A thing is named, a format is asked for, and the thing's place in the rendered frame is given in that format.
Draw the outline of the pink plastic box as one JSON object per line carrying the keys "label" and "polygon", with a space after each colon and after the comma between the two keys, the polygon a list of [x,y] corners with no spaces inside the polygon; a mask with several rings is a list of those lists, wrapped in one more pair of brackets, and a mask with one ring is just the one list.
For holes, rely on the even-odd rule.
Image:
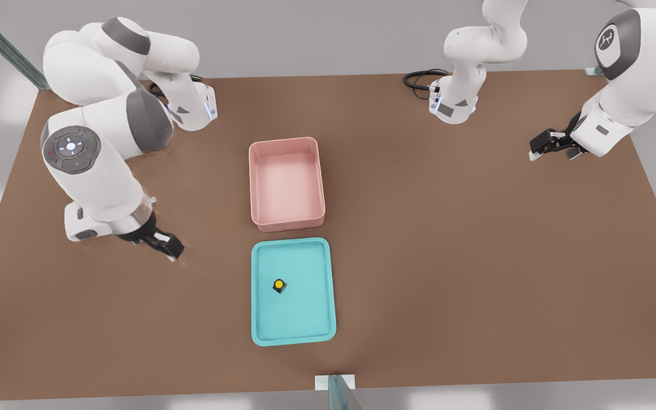
{"label": "pink plastic box", "polygon": [[248,148],[252,221],[263,233],[317,228],[325,191],[317,140],[255,142]]}

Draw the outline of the pale blue-green tray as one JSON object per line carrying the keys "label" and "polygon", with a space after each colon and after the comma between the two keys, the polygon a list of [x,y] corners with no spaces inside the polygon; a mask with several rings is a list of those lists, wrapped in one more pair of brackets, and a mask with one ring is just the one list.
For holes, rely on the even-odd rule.
{"label": "pale blue-green tray", "polygon": [[[283,293],[273,290],[280,278]],[[330,244],[321,237],[252,248],[252,340],[260,347],[326,342],[337,331]]]}

